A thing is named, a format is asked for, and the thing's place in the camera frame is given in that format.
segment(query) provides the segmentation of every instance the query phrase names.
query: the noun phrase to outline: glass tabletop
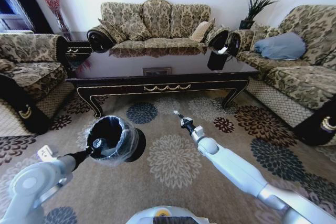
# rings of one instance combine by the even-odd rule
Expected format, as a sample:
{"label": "glass tabletop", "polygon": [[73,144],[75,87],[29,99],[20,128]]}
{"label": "glass tabletop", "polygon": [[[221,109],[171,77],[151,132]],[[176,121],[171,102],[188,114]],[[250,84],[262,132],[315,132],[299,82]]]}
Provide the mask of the glass tabletop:
{"label": "glass tabletop", "polygon": [[180,74],[257,73],[250,65],[210,48],[111,49],[93,52],[75,79],[155,77]]}

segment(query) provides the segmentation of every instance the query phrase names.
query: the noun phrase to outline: floor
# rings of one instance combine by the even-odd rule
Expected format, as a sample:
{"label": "floor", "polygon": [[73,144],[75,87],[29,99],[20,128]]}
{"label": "floor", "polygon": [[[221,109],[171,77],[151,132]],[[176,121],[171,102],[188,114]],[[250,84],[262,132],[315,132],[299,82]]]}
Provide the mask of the floor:
{"label": "floor", "polygon": [[[45,206],[45,223],[125,223],[136,212],[158,205],[189,209],[210,222],[280,223],[270,210],[229,182],[196,149],[174,109],[194,119],[208,136],[256,166],[272,185],[298,191],[336,216],[336,158],[306,146],[248,93],[226,110],[224,91],[100,97],[105,114],[127,119],[146,136],[134,163],[103,166],[89,158],[72,181]],[[74,95],[46,134],[8,137],[0,156],[0,217],[9,204],[14,175],[38,162],[36,151],[49,144],[59,155],[85,148],[97,121]]]}

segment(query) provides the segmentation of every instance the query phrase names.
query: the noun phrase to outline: armrest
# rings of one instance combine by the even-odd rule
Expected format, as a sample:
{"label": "armrest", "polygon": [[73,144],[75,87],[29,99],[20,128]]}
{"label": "armrest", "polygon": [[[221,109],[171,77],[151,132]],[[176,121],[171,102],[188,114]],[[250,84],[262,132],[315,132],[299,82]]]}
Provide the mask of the armrest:
{"label": "armrest", "polygon": [[116,44],[116,41],[111,38],[102,25],[90,29],[87,37],[95,52],[106,52]]}
{"label": "armrest", "polygon": [[229,34],[230,28],[223,26],[214,26],[211,31],[207,34],[205,39],[205,44],[208,47],[214,47],[219,50],[225,46],[227,36]]}
{"label": "armrest", "polygon": [[236,41],[237,53],[242,51],[249,51],[253,40],[254,32],[251,30],[235,30],[232,32],[231,41]]}
{"label": "armrest", "polygon": [[54,34],[0,34],[0,48],[4,58],[13,62],[55,62],[57,41]]}

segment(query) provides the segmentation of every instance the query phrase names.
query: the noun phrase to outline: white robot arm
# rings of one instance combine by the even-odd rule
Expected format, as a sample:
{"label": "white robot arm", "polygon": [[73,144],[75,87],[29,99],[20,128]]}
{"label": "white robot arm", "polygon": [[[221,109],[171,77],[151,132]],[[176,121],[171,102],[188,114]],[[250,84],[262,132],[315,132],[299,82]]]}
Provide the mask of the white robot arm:
{"label": "white robot arm", "polygon": [[191,118],[181,118],[181,127],[186,128],[198,145],[198,150],[240,190],[260,199],[265,205],[286,213],[282,223],[336,223],[330,214],[294,191],[284,190],[267,183],[260,171],[252,164],[223,148],[213,138],[204,134],[201,126],[195,127]]}

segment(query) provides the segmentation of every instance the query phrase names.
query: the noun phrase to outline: rug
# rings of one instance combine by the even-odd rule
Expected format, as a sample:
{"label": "rug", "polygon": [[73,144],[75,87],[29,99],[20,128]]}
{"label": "rug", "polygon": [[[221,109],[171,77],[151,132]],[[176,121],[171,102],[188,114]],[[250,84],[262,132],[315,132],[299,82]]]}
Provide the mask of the rug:
{"label": "rug", "polygon": [[[72,181],[44,203],[45,223],[126,223],[136,212],[159,205],[189,209],[220,223],[280,223],[283,212],[241,192],[198,151],[173,110],[194,119],[214,138],[256,166],[272,185],[292,189],[336,216],[335,151],[300,142],[286,124],[243,92],[227,109],[225,91],[99,97],[106,115],[132,122],[146,136],[140,159],[117,167],[85,160]],[[40,136],[0,140],[0,217],[8,185],[21,169],[38,162],[45,144],[59,155],[85,148],[97,121],[76,94]]]}

